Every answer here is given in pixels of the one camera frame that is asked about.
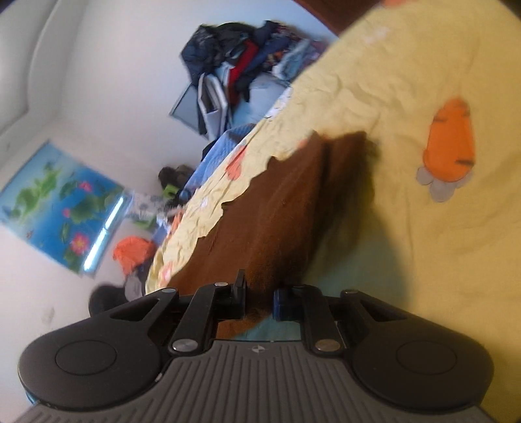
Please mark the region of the brown knit sweater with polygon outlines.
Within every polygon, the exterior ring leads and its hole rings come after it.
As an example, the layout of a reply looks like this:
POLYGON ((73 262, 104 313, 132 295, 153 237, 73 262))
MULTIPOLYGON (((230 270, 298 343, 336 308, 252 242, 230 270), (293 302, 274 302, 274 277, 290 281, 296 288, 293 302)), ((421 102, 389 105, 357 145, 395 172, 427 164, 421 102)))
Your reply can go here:
POLYGON ((372 195, 368 150, 363 132, 332 139, 314 133, 290 158, 270 158, 242 195, 222 205, 222 217, 169 285, 190 295, 232 283, 243 270, 249 311, 221 322, 216 336, 232 339, 252 329, 270 315, 276 290, 301 284, 329 231, 357 240, 372 195))

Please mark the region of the pile of mixed clothes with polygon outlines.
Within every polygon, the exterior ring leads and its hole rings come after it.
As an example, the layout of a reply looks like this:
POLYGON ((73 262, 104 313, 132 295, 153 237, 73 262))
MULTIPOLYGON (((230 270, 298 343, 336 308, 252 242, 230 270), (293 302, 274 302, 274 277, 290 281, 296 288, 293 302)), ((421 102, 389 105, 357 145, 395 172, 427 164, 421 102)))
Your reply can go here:
POLYGON ((199 26, 180 57, 198 91, 201 136, 214 142, 228 129, 259 122, 327 46, 271 20, 199 26))

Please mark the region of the orange plastic bag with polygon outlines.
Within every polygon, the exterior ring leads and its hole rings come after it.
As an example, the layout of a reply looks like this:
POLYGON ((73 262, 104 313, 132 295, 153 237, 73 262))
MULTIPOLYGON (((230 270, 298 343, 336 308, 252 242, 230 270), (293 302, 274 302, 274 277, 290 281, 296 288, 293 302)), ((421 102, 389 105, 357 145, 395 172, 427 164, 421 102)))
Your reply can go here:
POLYGON ((112 258, 124 274, 130 275, 136 267, 154 257, 156 244, 144 238, 129 236, 121 240, 113 250, 112 258))

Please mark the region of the black garment on bed edge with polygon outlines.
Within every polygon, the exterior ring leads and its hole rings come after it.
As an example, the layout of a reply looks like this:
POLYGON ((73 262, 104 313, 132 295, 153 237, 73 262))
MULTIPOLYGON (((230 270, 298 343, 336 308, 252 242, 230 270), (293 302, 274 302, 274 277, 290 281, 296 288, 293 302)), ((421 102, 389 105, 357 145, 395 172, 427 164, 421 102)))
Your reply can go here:
POLYGON ((94 317, 125 303, 128 303, 128 299, 125 297, 123 287, 98 285, 89 297, 88 312, 91 317, 94 317))

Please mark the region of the floral pillow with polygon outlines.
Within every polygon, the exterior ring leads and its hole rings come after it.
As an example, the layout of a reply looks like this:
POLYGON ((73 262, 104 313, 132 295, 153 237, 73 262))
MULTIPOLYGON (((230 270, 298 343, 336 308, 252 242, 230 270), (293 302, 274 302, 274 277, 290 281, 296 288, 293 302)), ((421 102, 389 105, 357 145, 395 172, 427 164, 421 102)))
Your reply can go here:
POLYGON ((162 195, 134 191, 124 217, 142 229, 154 229, 165 219, 167 202, 168 200, 162 195))

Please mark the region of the green plastic stool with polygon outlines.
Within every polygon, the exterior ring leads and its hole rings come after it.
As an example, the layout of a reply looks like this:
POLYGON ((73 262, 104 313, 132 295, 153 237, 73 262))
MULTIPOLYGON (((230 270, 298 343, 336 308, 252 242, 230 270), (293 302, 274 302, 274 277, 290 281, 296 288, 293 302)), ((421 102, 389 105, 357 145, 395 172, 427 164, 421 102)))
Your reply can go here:
POLYGON ((170 199, 177 198, 179 192, 180 192, 179 187, 177 187, 175 185, 167 184, 162 191, 162 196, 164 198, 166 198, 167 200, 170 200, 170 199))

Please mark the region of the black bag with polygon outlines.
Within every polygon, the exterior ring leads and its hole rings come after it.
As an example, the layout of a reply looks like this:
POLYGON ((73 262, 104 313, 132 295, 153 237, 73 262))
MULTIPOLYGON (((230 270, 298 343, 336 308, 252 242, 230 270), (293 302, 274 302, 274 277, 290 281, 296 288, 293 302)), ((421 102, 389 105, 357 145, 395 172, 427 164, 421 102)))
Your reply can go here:
POLYGON ((181 165, 176 168, 164 167, 158 174, 158 180, 163 189, 168 185, 182 189, 194 172, 195 170, 187 165, 181 165))

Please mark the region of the blue quilted blanket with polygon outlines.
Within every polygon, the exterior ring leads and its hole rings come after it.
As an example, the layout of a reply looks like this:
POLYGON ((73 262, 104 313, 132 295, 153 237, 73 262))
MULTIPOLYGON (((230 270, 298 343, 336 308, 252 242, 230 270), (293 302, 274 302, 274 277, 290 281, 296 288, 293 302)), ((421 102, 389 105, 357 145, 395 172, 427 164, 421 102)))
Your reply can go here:
POLYGON ((159 246, 173 227, 173 217, 181 212, 181 207, 185 205, 216 171, 216 168, 224 159, 236 149, 237 145, 254 128, 253 123, 239 125, 230 130, 226 130, 214 143, 210 149, 203 154, 203 160, 194 173, 190 176, 185 186, 178 192, 176 198, 165 202, 158 213, 155 214, 155 222, 158 228, 152 238, 153 242, 159 246))

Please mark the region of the grey framed board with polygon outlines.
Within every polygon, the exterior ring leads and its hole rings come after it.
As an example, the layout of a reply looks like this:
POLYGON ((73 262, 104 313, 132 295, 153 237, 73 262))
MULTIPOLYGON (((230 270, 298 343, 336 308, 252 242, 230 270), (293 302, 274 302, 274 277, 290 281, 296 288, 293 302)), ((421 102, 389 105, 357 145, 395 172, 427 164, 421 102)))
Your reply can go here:
POLYGON ((170 117, 180 121, 183 125, 198 134, 203 134, 203 125, 200 121, 198 91, 193 85, 186 86, 170 111, 170 117))

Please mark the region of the yellow cartoon print bedsheet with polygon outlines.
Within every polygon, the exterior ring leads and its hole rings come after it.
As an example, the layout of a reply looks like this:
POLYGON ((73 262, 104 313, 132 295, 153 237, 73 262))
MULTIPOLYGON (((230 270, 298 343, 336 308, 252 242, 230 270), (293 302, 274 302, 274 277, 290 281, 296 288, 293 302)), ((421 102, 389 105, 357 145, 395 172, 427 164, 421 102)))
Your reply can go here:
POLYGON ((363 131, 373 182, 359 224, 344 212, 306 281, 353 286, 473 337, 495 375, 485 410, 520 419, 520 21, 499 1, 408 1, 351 25, 223 160, 155 254, 146 289, 188 262, 196 242, 271 158, 311 132, 363 131), (474 155, 454 186, 428 179, 434 116, 459 98, 474 155))

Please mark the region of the brown wooden door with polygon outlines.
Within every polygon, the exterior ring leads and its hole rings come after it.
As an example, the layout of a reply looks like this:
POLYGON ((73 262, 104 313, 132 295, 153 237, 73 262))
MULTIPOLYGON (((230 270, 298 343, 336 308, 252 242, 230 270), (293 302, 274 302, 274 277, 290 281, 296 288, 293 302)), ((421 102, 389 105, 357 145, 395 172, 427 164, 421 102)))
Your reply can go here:
POLYGON ((378 0, 295 0, 295 3, 320 20, 333 34, 346 28, 378 5, 378 0))

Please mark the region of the lotus flower wall poster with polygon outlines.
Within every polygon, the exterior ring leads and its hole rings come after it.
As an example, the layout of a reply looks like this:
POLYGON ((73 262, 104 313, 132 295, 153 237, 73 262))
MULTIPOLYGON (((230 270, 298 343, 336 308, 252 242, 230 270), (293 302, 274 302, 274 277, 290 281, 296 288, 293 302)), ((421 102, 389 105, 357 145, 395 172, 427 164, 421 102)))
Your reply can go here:
POLYGON ((119 183, 45 142, 1 191, 1 222, 76 274, 93 275, 132 201, 119 183))

